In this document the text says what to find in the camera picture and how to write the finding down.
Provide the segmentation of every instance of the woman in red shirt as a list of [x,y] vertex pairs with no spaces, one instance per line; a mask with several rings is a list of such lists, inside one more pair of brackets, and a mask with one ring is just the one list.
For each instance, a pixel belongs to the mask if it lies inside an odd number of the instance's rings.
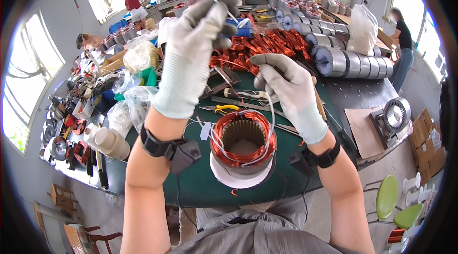
[[146,0],[139,2],[138,0],[125,0],[125,9],[130,11],[133,22],[141,22],[141,26],[146,28],[146,16],[148,12],[141,6]]

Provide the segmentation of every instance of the white paper base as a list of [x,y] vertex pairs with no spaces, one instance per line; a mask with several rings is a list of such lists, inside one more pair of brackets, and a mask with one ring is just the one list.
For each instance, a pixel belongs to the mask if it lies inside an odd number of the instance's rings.
[[229,174],[229,172],[216,161],[215,157],[213,156],[213,153],[210,152],[210,167],[213,171],[213,174],[219,182],[221,182],[224,185],[227,185],[230,188],[244,189],[251,188],[255,185],[260,184],[269,175],[270,168],[272,167],[272,162],[273,159],[270,160],[267,167],[264,170],[262,170],[256,177],[249,179],[238,179],[232,177]]

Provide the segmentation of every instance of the green workbench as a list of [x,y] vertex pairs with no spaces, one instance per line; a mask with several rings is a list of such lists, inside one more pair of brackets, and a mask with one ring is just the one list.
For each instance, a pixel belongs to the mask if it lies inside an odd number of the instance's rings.
[[[241,79],[241,82],[234,85],[234,88],[240,90],[254,90],[253,79],[254,76],[249,72],[236,72],[237,76]],[[337,113],[335,112],[332,103],[330,102],[327,91],[324,89],[321,83],[317,83],[317,91],[323,101],[327,104],[329,112],[339,120]],[[246,100],[248,103],[259,104],[256,101]],[[202,100],[199,106],[215,106],[217,103],[210,99]],[[274,104],[275,108],[281,110],[280,103]],[[200,109],[196,106],[196,113],[199,118],[207,122],[216,122],[220,119],[220,115]],[[272,121],[270,112],[261,111],[269,122]],[[276,115],[275,122],[285,125],[291,125],[291,123]],[[331,131],[335,133],[336,127],[330,125]],[[202,141],[200,139],[201,127],[198,123],[193,123],[186,128],[185,137],[188,139],[195,139],[202,153],[202,158],[197,164],[187,168],[180,173],[180,205],[184,207],[216,207],[216,206],[239,206],[239,205],[250,205],[263,203],[267,201],[278,200],[283,197],[291,197],[304,192],[304,188],[307,183],[307,177],[300,172],[292,168],[288,163],[288,157],[293,150],[302,150],[304,146],[299,147],[302,138],[293,135],[289,132],[275,128],[277,134],[277,161],[275,165],[275,171],[271,177],[263,184],[251,188],[241,189],[234,191],[237,196],[231,193],[232,188],[225,186],[220,183],[213,175],[210,169],[209,155],[210,155],[210,140]],[[352,157],[353,163],[356,165],[356,160]],[[310,182],[307,186],[307,191],[312,191],[317,188],[321,188],[322,184],[319,180],[318,175],[311,177]],[[178,205],[177,201],[177,180],[176,176],[169,174],[163,185],[165,202],[167,205]]]
[[[249,72],[236,72],[237,76],[241,79],[241,82],[235,84],[233,87],[242,90],[253,90],[253,79],[254,76]],[[317,91],[321,99],[326,102],[327,109],[329,112],[339,121],[342,122],[338,116],[338,112],[334,108],[331,97],[325,89],[325,87],[318,82],[316,85]],[[258,105],[259,102],[246,100],[247,103]],[[210,99],[205,99],[200,102],[200,106],[215,106],[217,103]],[[274,104],[275,108],[281,110],[280,104]],[[271,122],[271,112],[261,111],[266,118]],[[207,122],[216,122],[220,119],[220,115],[196,107],[196,113],[198,116]],[[96,115],[89,119],[89,122],[102,123],[103,126],[108,127],[108,120],[102,115]],[[275,122],[285,125],[291,125],[291,123],[285,118],[276,115]],[[330,130],[336,134],[336,126],[330,123]],[[299,147],[302,139],[289,132],[275,128],[277,134],[277,160],[274,168],[274,172],[269,179],[263,184],[251,188],[241,189],[234,191],[236,196],[231,193],[232,188],[227,187],[220,183],[213,172],[210,169],[209,155],[210,155],[210,141],[202,141],[200,139],[201,127],[198,123],[193,123],[186,128],[185,136],[188,139],[194,139],[198,142],[202,158],[193,166],[187,168],[180,174],[180,206],[183,207],[217,207],[217,206],[239,206],[239,205],[250,205],[263,203],[267,201],[278,200],[282,196],[291,197],[304,192],[304,188],[307,183],[307,177],[300,172],[292,168],[288,163],[288,158],[293,150],[302,150],[305,145]],[[83,135],[72,136],[72,140],[78,141],[83,139]],[[138,134],[134,127],[129,131],[126,137],[126,141],[132,146],[135,142]],[[345,149],[349,154],[353,163],[356,165],[356,157],[353,153],[350,153],[349,149]],[[105,169],[108,175],[109,189],[103,190],[114,195],[124,195],[124,184],[125,184],[125,170],[127,163],[117,159],[108,159],[104,162]],[[100,190],[100,182],[97,173],[97,168],[94,167],[94,177],[88,177],[86,174],[86,166],[79,164],[75,160],[75,170],[68,170],[68,165],[64,161],[56,161],[54,168],[65,173],[69,177],[73,177],[83,183],[95,186]],[[310,182],[307,186],[307,191],[322,187],[318,175],[314,175],[310,178]],[[174,174],[169,174],[163,185],[165,194],[166,205],[178,205],[177,200],[177,180]]]

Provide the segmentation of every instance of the woman in black shirt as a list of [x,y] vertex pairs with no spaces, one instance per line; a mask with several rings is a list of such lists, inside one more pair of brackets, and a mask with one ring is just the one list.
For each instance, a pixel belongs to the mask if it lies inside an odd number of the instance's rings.
[[390,10],[390,18],[392,21],[397,22],[396,31],[390,38],[393,39],[393,44],[401,46],[401,56],[394,65],[393,74],[390,78],[394,89],[399,93],[407,72],[409,72],[414,62],[414,51],[412,50],[412,36],[404,22],[401,11],[397,7],[393,7]]

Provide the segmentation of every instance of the workbench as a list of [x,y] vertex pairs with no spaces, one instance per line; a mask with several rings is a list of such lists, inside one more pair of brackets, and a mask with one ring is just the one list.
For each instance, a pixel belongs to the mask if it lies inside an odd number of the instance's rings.
[[[254,76],[248,72],[236,72],[241,82],[234,85],[237,89],[252,90]],[[397,93],[389,83],[388,79],[381,80],[345,80],[345,79],[320,79],[316,85],[317,91],[321,99],[326,102],[326,107],[329,112],[337,119],[339,124],[343,126],[347,133],[351,136],[344,108],[364,108],[371,106],[383,106],[388,100],[397,97]],[[217,103],[210,99],[205,99],[200,102],[200,106],[215,106]],[[275,108],[281,110],[280,104],[274,104]],[[266,118],[271,122],[271,113],[269,111],[261,111]],[[196,106],[198,116],[208,122],[216,122],[220,115],[211,111],[202,110],[199,105]],[[102,122],[103,126],[108,126],[107,119],[101,115],[96,115],[88,120],[89,122]],[[276,123],[291,125],[285,118],[276,115]],[[328,120],[330,130],[336,134],[337,127]],[[263,203],[267,201],[278,200],[281,197],[291,197],[304,192],[307,183],[307,177],[292,168],[287,159],[293,150],[302,150],[304,146],[299,147],[302,138],[285,132],[280,129],[275,129],[278,138],[277,160],[272,176],[263,184],[253,189],[234,191],[237,196],[231,193],[232,188],[229,188],[218,182],[213,175],[210,164],[209,141],[200,140],[201,128],[197,123],[191,124],[186,128],[185,136],[188,139],[195,139],[200,147],[202,158],[199,162],[180,174],[180,205],[183,207],[217,207],[217,206],[236,206],[250,205]],[[132,146],[138,134],[132,128],[126,137],[126,141]],[[72,136],[71,140],[78,141],[82,139],[80,136]],[[359,154],[352,153],[349,149],[345,149],[352,159],[352,162],[357,166],[357,157]],[[97,168],[94,167],[94,176],[89,177],[86,173],[86,166],[75,163],[75,171],[68,169],[68,165],[63,161],[54,161],[54,168],[73,177],[80,182],[90,185],[95,188],[100,188]],[[114,159],[113,161],[105,162],[105,169],[108,174],[109,189],[108,193],[114,195],[124,195],[125,170],[127,163]],[[317,171],[310,178],[307,186],[307,192],[317,188],[321,188]],[[176,176],[169,174],[163,184],[166,205],[178,206],[177,201],[177,183]]]
[[[320,10],[323,11],[326,15],[332,17],[336,21],[336,23],[343,23],[343,24],[350,25],[350,16],[329,11],[321,6],[320,6]],[[390,57],[391,53],[393,53],[393,49],[388,47],[378,37],[377,37],[377,42],[375,44],[380,48],[380,50],[382,51],[382,54],[386,53],[387,57]]]
[[178,5],[180,3],[186,3],[187,0],[170,0],[170,1],[165,1],[160,4],[152,5],[150,8],[146,9],[146,12],[148,12],[148,15],[146,16],[146,19],[152,18],[154,19],[154,22],[159,22],[161,21],[162,18],[166,17],[165,12],[170,10],[171,8],[174,8],[175,5]]

